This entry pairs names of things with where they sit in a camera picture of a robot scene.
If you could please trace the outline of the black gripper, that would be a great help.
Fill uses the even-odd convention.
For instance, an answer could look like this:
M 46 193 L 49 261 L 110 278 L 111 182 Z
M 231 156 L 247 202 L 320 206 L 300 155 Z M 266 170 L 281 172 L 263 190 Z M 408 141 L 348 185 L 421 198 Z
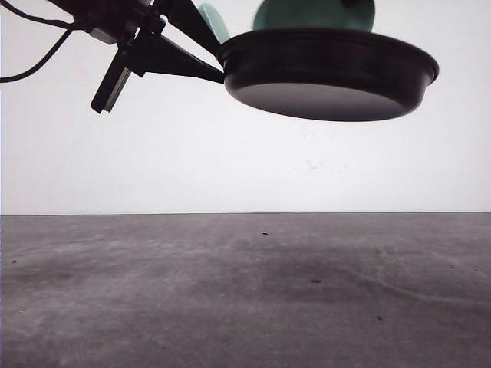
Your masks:
M 190 0 L 159 0 L 153 3 L 58 0 L 52 3 L 72 15 L 91 37 L 117 46 L 117 52 L 91 101 L 91 108 L 98 113 L 112 110 L 131 75 L 127 62 L 132 44 L 133 72 L 140 77 L 145 73 L 154 73 L 196 77 L 218 84 L 224 82 L 221 70 L 159 34 L 165 27 L 161 16 L 164 15 L 171 25 L 216 56 L 220 43 Z M 137 36 L 139 31 L 155 34 Z

